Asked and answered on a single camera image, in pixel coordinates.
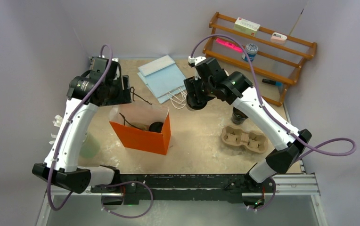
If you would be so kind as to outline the brown pulp cup carrier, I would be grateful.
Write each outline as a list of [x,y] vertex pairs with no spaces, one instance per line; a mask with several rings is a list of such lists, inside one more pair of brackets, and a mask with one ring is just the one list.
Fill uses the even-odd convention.
[[140,129],[143,131],[149,131],[149,125],[139,122],[130,122],[129,125],[133,128]]

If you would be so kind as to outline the orange paper bag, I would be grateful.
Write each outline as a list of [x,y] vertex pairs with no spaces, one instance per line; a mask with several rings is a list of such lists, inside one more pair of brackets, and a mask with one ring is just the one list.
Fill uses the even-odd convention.
[[[154,105],[130,88],[132,102],[115,105],[108,116],[109,123],[126,148],[166,155],[171,139],[170,110],[168,107]],[[163,122],[161,133],[133,128],[130,122],[146,125]]]

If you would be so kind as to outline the black cup lid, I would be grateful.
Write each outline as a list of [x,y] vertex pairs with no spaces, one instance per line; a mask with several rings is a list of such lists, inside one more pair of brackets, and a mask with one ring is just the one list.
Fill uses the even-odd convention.
[[163,122],[153,122],[152,124],[150,124],[148,131],[150,132],[156,132],[156,133],[161,133],[162,132],[162,128],[163,128],[164,123]]

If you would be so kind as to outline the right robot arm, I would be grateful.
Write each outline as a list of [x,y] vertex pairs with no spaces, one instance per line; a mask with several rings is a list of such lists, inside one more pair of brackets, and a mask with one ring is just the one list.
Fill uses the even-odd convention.
[[260,100],[256,87],[241,72],[227,74],[213,57],[190,56],[188,65],[195,69],[195,75],[184,80],[188,108],[201,110],[215,98],[227,102],[251,119],[274,146],[265,160],[246,173],[246,188],[255,192],[267,178],[286,173],[302,154],[302,142],[308,142],[311,133],[294,127],[263,99]]

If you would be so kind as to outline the black paper cup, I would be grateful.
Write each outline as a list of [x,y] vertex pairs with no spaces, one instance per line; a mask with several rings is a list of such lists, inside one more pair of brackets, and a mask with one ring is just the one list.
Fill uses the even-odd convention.
[[191,106],[190,104],[186,103],[186,108],[189,111],[199,111],[202,110],[206,107],[207,104],[202,104],[202,105],[196,105],[196,106]]
[[245,115],[242,111],[238,110],[237,108],[233,107],[231,120],[234,124],[241,125],[244,123],[246,119],[248,119],[247,115]]

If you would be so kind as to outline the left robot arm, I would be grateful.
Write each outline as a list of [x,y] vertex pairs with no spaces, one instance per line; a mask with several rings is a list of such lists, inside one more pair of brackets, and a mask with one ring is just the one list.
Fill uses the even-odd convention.
[[43,163],[36,163],[32,173],[44,181],[81,194],[89,186],[102,185],[108,192],[119,190],[119,170],[112,166],[80,167],[79,155],[89,124],[100,106],[131,102],[130,83],[121,66],[112,61],[107,75],[98,83],[108,65],[104,57],[94,56],[90,67],[69,84],[65,114],[53,147]]

